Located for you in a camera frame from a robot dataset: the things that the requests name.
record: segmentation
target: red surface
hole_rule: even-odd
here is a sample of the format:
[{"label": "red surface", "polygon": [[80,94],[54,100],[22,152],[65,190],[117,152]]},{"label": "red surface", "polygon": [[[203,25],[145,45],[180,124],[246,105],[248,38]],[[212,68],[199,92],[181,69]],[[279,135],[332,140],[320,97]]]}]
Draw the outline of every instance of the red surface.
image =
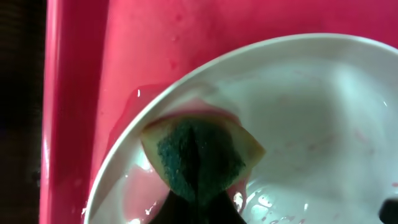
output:
[{"label": "red surface", "polygon": [[48,7],[40,224],[81,223],[93,179],[126,124],[169,83],[221,54],[304,32],[398,47],[395,0],[49,0]]}]

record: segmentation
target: white plate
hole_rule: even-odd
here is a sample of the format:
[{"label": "white plate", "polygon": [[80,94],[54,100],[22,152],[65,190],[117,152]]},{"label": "white plate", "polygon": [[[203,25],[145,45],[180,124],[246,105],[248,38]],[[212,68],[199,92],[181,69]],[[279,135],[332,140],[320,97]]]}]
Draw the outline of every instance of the white plate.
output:
[{"label": "white plate", "polygon": [[166,192],[126,195],[134,165],[152,172],[138,134],[194,96],[237,115],[267,149],[246,186],[248,223],[381,223],[381,203],[398,194],[397,72],[397,49],[339,34],[281,37],[216,58],[122,133],[95,179],[85,223],[143,223],[126,212]]}]

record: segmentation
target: plate rim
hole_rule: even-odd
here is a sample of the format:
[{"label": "plate rim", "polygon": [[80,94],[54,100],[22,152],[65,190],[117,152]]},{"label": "plate rim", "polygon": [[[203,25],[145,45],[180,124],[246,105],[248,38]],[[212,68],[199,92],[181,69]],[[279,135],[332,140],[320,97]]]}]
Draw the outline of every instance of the plate rim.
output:
[{"label": "plate rim", "polygon": [[348,35],[348,34],[334,34],[334,33],[308,33],[308,34],[294,34],[294,35],[286,35],[282,37],[275,37],[272,39],[267,39],[267,40],[262,40],[260,42],[256,42],[253,44],[245,45],[243,47],[240,47],[238,49],[232,50],[226,54],[220,55],[217,58],[214,58],[213,60],[210,60],[209,62],[199,66],[198,68],[192,70],[191,72],[187,73],[184,75],[182,78],[178,79],[174,83],[172,83],[169,87],[167,87],[164,91],[162,91],[159,95],[157,95],[153,100],[151,100],[147,106],[144,107],[137,115],[136,117],[127,125],[127,127],[124,129],[124,131],[121,133],[121,135],[118,137],[116,142],[113,144],[109,152],[107,153],[104,161],[101,164],[101,167],[99,168],[95,180],[93,182],[93,185],[90,189],[90,194],[88,197],[88,201],[86,204],[86,212],[84,214],[84,222],[83,224],[89,224],[90,221],[90,213],[91,213],[91,207],[93,204],[94,197],[96,195],[97,188],[99,186],[100,180],[103,177],[103,174],[105,170],[107,169],[109,163],[111,162],[111,159],[115,155],[116,151],[119,149],[120,145],[124,141],[124,139],[128,136],[128,134],[137,126],[138,122],[143,119],[144,115],[153,110],[154,106],[157,105],[159,102],[161,102],[167,95],[169,95],[171,92],[176,89],[176,87],[183,85],[185,82],[190,80],[191,78],[195,77],[202,71],[205,71],[206,69],[209,69],[210,67],[216,65],[217,63],[220,63],[224,60],[227,60],[229,58],[235,57],[239,54],[243,54],[245,52],[248,52],[250,50],[257,49],[259,47],[264,47],[267,45],[272,45],[272,44],[278,44],[281,42],[288,42],[288,41],[295,41],[295,40],[300,40],[300,39],[340,39],[340,40],[351,40],[355,42],[360,42],[362,44],[367,44],[367,45],[372,45],[375,47],[378,47],[380,49],[384,49],[389,51],[390,53],[395,54],[398,57],[398,49],[382,43],[377,40],[369,39],[367,37],[360,37],[356,35]]}]

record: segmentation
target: plate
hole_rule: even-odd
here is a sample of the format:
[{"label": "plate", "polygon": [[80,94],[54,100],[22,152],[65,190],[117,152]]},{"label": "plate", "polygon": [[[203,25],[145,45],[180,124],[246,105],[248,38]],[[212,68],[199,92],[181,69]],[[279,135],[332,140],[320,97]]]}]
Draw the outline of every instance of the plate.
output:
[{"label": "plate", "polygon": [[250,224],[381,223],[398,194],[398,50],[340,34],[265,40],[218,57],[151,101],[101,166],[85,224],[142,224],[167,188],[138,135],[201,101],[237,116],[267,150],[236,192]]}]

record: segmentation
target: red tray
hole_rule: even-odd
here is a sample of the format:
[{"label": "red tray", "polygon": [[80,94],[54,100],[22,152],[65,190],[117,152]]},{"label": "red tray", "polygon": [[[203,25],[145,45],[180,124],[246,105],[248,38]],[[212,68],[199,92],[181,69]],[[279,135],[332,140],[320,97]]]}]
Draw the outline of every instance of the red tray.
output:
[{"label": "red tray", "polygon": [[40,224],[80,224],[118,135],[170,83],[230,50],[307,32],[398,47],[395,0],[49,0]]}]

